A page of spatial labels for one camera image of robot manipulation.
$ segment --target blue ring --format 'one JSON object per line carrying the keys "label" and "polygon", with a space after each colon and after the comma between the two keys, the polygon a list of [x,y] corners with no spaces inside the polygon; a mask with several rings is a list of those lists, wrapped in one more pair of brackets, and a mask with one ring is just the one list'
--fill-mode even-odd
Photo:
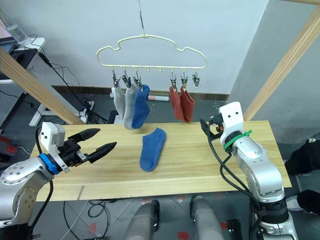
{"label": "blue ring", "polygon": [[41,153],[39,155],[39,157],[44,161],[44,163],[47,165],[48,169],[53,172],[55,175],[59,174],[59,171],[56,167],[56,165],[54,165],[49,158],[47,157],[47,155],[45,155],[44,153]]}

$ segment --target green cable tie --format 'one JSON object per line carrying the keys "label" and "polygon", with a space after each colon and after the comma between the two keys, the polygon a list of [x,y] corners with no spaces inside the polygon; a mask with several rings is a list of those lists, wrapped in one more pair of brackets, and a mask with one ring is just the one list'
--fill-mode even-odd
{"label": "green cable tie", "polygon": [[237,141],[238,139],[242,138],[242,137],[249,137],[250,134],[252,133],[252,130],[250,129],[249,131],[245,131],[243,134],[240,134],[240,135],[237,135],[235,136],[234,138],[232,138],[230,141],[228,141],[224,146],[223,146],[223,149],[224,151],[226,151],[226,149],[231,145],[233,144],[235,141]]}

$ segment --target desk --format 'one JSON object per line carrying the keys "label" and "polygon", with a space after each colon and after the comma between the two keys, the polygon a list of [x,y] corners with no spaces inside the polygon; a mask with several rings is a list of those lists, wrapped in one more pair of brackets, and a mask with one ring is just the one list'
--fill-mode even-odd
{"label": "desk", "polygon": [[[141,129],[127,130],[120,124],[66,125],[66,138],[87,128],[100,128],[94,137],[80,142],[83,153],[91,153],[103,144],[117,141],[115,148],[102,159],[79,167],[71,167],[69,173],[61,172],[54,180],[51,201],[93,200],[158,196],[170,194],[234,191],[220,176],[219,163],[215,159],[199,122],[149,123]],[[152,172],[140,169],[142,136],[155,128],[166,132],[161,157]],[[250,135],[261,143],[269,159],[279,169],[284,187],[291,183],[282,161],[276,140],[268,121],[248,121],[244,129],[252,129]],[[221,158],[227,154],[218,140],[213,142]],[[35,147],[32,156],[37,156]],[[227,165],[244,182],[245,176],[232,157]],[[37,200],[44,201],[49,192],[46,184]]]}

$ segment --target blue sock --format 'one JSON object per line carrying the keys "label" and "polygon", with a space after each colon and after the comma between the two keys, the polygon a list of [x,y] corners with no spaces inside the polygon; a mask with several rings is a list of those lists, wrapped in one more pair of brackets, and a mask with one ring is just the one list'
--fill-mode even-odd
{"label": "blue sock", "polygon": [[162,148],[166,141],[166,133],[156,128],[153,133],[142,137],[142,152],[140,157],[140,168],[150,172],[156,168]]}
{"label": "blue sock", "polygon": [[150,113],[150,107],[147,104],[150,88],[148,85],[142,85],[142,91],[139,90],[135,95],[133,107],[132,128],[139,129],[144,124]]}

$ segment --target red sock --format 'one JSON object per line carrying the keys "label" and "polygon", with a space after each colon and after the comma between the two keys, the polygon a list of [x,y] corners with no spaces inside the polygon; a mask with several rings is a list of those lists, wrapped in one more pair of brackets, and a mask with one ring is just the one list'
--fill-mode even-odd
{"label": "red sock", "polygon": [[170,103],[173,107],[173,115],[175,116],[176,119],[184,122],[185,117],[181,107],[181,100],[178,93],[173,90],[172,86],[170,87],[169,98],[170,98]]}
{"label": "red sock", "polygon": [[184,91],[183,87],[181,87],[180,100],[181,100],[181,107],[184,115],[184,121],[186,123],[190,123],[192,122],[192,117],[194,115],[195,101],[192,99],[192,97],[187,92],[187,90]]}

